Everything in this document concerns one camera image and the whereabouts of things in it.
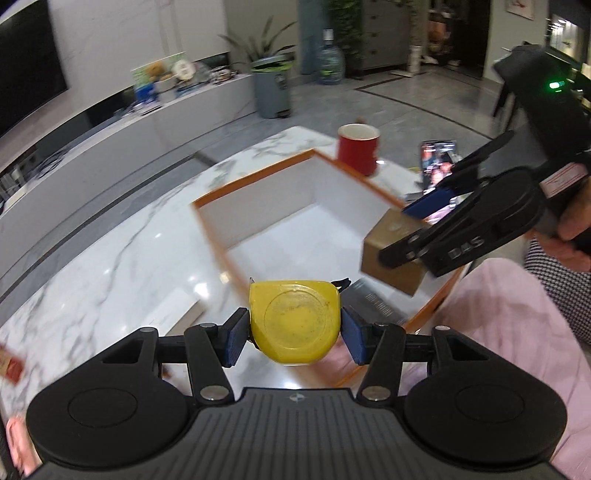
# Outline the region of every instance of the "hand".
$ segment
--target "hand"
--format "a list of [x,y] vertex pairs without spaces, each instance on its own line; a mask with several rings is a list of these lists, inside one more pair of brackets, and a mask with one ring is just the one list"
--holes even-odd
[[558,237],[549,238],[541,233],[534,235],[545,252],[557,258],[565,267],[575,272],[591,271],[591,257],[576,250],[570,240],[591,227],[591,181],[570,202],[560,218]]

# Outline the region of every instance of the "circular black cover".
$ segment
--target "circular black cover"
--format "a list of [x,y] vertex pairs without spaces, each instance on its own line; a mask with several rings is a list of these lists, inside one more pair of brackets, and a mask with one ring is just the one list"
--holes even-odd
[[422,380],[404,414],[427,446],[484,467],[547,459],[566,426],[566,408],[550,387],[491,361],[456,362]]
[[187,401],[172,385],[134,367],[85,364],[42,390],[27,410],[40,456],[108,469],[170,445],[187,423]]

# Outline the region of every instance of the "black tv screen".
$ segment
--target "black tv screen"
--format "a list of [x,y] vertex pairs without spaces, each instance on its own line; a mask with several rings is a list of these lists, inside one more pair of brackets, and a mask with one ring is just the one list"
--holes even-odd
[[0,23],[0,137],[67,89],[47,0]]

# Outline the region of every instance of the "open white box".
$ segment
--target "open white box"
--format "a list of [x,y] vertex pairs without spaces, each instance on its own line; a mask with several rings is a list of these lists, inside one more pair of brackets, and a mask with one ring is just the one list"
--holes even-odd
[[398,199],[341,163],[310,150],[193,202],[218,260],[248,304],[249,279],[367,278],[420,328],[459,272],[427,274],[413,297],[362,274],[363,239]]

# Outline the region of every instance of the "trash can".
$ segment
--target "trash can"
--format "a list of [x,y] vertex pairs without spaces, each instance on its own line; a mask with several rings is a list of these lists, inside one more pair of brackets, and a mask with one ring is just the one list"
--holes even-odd
[[256,109],[263,118],[285,118],[291,115],[290,89],[287,83],[290,68],[291,62],[284,55],[252,62]]

